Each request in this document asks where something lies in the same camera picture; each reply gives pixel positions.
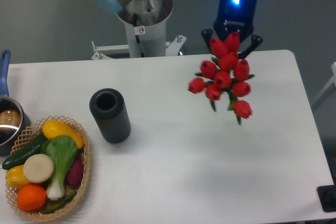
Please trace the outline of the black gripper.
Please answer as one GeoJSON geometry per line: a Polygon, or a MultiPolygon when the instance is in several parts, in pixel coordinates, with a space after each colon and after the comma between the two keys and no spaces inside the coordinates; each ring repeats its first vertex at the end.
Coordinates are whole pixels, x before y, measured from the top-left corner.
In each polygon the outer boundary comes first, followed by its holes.
{"type": "MultiPolygon", "coordinates": [[[[237,31],[240,41],[244,41],[254,31],[253,19],[255,14],[257,0],[219,0],[217,17],[213,27],[220,40],[224,41],[228,34],[237,31]]],[[[210,40],[213,35],[211,28],[203,29],[201,35],[209,49],[210,40]]],[[[259,35],[251,36],[251,44],[238,54],[239,59],[245,59],[261,43],[263,38],[259,35]]]]}

